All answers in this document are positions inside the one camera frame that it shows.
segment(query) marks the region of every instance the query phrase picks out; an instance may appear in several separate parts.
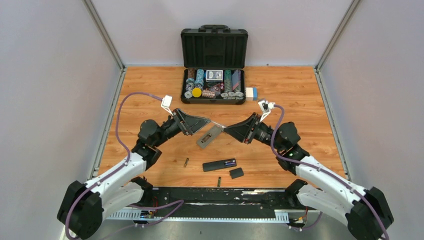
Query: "black case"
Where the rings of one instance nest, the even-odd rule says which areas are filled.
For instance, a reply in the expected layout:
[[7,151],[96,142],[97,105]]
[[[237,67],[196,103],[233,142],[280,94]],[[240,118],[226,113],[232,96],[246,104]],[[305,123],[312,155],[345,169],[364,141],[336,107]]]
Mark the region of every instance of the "black case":
[[203,70],[240,70],[243,99],[191,97],[186,98],[188,69],[184,70],[181,101],[185,104],[243,104],[246,101],[245,67],[248,32],[230,29],[226,25],[203,25],[198,29],[186,28],[181,32],[184,67]]

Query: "gray wall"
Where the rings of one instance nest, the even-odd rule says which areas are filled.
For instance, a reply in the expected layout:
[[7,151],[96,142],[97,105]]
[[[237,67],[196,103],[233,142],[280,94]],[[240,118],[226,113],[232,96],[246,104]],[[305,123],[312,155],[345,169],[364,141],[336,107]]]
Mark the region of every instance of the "gray wall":
[[180,33],[204,24],[246,29],[247,65],[318,63],[351,0],[93,0],[129,65],[182,65]]
[[0,239],[54,240],[119,70],[81,0],[0,0]]
[[420,239],[424,2],[362,1],[323,67],[354,182],[384,191],[391,239]]

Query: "wooden table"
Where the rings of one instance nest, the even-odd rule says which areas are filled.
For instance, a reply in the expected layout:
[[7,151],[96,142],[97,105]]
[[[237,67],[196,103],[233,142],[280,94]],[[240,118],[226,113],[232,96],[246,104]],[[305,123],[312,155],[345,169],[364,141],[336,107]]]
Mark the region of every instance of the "wooden table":
[[[171,110],[180,108],[189,115],[211,118],[223,125],[232,125],[247,119],[253,112],[261,113],[256,101],[242,105],[184,104],[180,100],[184,67],[129,67],[118,103],[131,92],[148,92],[159,97],[171,95]],[[302,138],[300,146],[318,161],[344,176],[336,144],[312,67],[246,67],[246,86],[256,87],[259,98],[266,98],[285,108],[283,122],[295,123]],[[280,117],[275,108],[264,120],[273,128]],[[115,138],[117,109],[110,128],[99,173],[117,164],[126,156],[125,149]],[[137,140],[140,124],[153,119],[159,125],[168,117],[161,103],[151,97],[134,95],[125,102],[119,121],[119,136],[131,149]],[[193,136],[182,133],[159,147],[162,156],[141,176],[153,186],[163,187],[221,187],[285,188],[297,177],[278,165],[269,146],[254,140],[247,145],[221,133],[205,149],[196,141],[211,127],[205,126]],[[183,167],[189,158],[187,167]],[[203,172],[202,163],[236,158],[244,176],[231,179],[229,170]]]

